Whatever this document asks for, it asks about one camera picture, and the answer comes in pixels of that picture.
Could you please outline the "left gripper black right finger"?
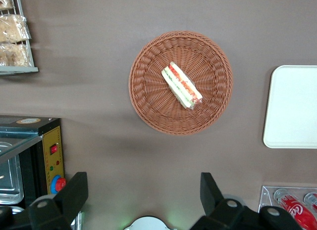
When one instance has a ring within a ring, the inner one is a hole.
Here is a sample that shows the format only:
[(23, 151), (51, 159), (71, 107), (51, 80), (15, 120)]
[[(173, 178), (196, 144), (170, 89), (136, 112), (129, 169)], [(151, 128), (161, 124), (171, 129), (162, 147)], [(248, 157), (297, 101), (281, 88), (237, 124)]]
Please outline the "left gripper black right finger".
[(224, 198), (211, 173), (201, 173), (200, 200), (205, 212), (193, 230), (300, 230), (284, 209), (265, 206), (257, 213), (238, 200)]

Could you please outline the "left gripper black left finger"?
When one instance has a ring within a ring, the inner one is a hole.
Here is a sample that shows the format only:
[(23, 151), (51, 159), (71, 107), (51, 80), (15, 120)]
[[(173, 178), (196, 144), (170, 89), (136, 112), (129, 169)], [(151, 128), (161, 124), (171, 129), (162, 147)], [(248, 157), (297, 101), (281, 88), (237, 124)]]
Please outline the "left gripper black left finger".
[(76, 173), (54, 197), (41, 196), (22, 212), (0, 208), (2, 230), (70, 230), (88, 199), (86, 172)]

